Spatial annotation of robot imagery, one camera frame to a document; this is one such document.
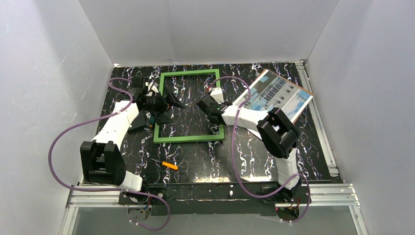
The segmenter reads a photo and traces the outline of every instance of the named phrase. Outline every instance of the black marble table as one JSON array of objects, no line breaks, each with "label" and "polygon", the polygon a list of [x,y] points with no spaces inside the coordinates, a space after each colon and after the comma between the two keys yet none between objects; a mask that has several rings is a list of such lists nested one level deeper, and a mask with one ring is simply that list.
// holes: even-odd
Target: black marble table
[{"label": "black marble table", "polygon": [[[248,84],[251,84],[264,69],[269,69],[301,86],[297,69],[293,63],[114,68],[111,77],[131,79],[133,76],[145,76],[159,83],[162,72],[216,68],[220,70],[221,76],[238,76]],[[214,79],[213,75],[166,79],[165,84],[175,92],[187,108],[183,110],[173,108],[173,116],[177,122],[161,127],[160,137],[181,136],[183,134],[206,135],[217,131],[217,127],[207,121],[196,105],[198,99],[205,94],[206,86]],[[128,88],[127,82],[119,81],[114,85],[123,89]],[[241,82],[231,79],[223,80],[221,87],[224,90],[225,99],[229,101],[235,100],[245,90]],[[109,114],[112,111],[117,96],[120,97],[121,94],[108,89],[101,115]],[[104,124],[105,121],[100,122],[98,130]],[[304,173],[310,181],[330,181],[331,176],[308,107],[295,125],[302,131],[298,147],[297,167],[299,171]],[[230,154],[232,126],[225,126],[224,132],[225,139],[223,141],[154,144],[154,129],[146,127],[140,131],[128,133],[120,151],[126,162],[127,170],[139,173],[149,184],[234,183],[236,180],[232,171]],[[238,128],[235,142],[236,164],[243,181],[277,181],[274,157],[266,151],[261,140],[246,129]],[[167,170],[164,166],[158,166],[150,158],[176,164],[179,166],[179,170]]]}]

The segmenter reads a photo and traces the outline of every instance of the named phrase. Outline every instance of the green frame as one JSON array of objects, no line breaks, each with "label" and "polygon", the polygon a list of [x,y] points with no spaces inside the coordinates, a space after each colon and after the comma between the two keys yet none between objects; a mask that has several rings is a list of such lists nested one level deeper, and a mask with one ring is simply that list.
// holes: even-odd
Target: green frame
[{"label": "green frame", "polygon": [[[220,77],[219,69],[213,70],[192,70],[192,71],[179,71],[179,72],[163,72],[160,77],[159,91],[163,95],[164,79],[166,77],[174,76],[190,76],[201,74],[215,74],[216,79]],[[220,82],[216,82],[216,87],[220,87]],[[156,124],[154,129],[154,143],[178,143],[178,142],[197,142],[197,141],[221,141],[225,138],[223,125],[219,125],[219,134],[217,135],[204,135],[204,136],[177,136],[177,137],[159,137],[160,127]]]}]

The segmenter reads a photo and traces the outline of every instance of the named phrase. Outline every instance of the white wall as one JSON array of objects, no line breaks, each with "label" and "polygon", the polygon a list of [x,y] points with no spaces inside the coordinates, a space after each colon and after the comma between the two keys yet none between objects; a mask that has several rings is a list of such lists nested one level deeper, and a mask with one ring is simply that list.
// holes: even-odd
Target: white wall
[{"label": "white wall", "polygon": [[370,234],[414,234],[415,2],[340,0],[307,69]]},{"label": "white wall", "polygon": [[80,0],[113,63],[308,58],[338,0]]},{"label": "white wall", "polygon": [[[59,233],[69,190],[47,152],[66,127],[99,116],[112,67],[78,1],[0,2],[0,234]],[[79,146],[95,128],[58,143],[64,182],[79,180]]]}]

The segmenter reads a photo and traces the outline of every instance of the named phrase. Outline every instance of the screwdriver handle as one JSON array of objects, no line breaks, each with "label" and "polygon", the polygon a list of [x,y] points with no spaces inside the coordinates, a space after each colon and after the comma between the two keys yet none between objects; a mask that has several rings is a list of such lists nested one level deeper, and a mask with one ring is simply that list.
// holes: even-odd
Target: screwdriver handle
[{"label": "screwdriver handle", "polygon": [[168,167],[170,169],[173,169],[173,170],[178,170],[179,169],[178,166],[173,165],[173,164],[170,164],[170,163],[167,163],[167,162],[163,162],[162,165],[165,166],[165,167]]}]

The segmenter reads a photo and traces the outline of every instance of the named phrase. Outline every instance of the screwdriver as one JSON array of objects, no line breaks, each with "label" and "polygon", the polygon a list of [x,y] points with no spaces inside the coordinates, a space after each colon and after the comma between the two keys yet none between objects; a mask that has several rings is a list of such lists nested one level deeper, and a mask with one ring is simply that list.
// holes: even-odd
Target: screwdriver
[{"label": "screwdriver", "polygon": [[151,160],[154,160],[154,161],[156,161],[158,163],[161,163],[163,166],[168,167],[168,168],[173,169],[173,170],[178,170],[179,169],[176,165],[173,165],[171,163],[167,163],[165,161],[160,162],[160,161],[157,161],[156,159],[151,159]]}]

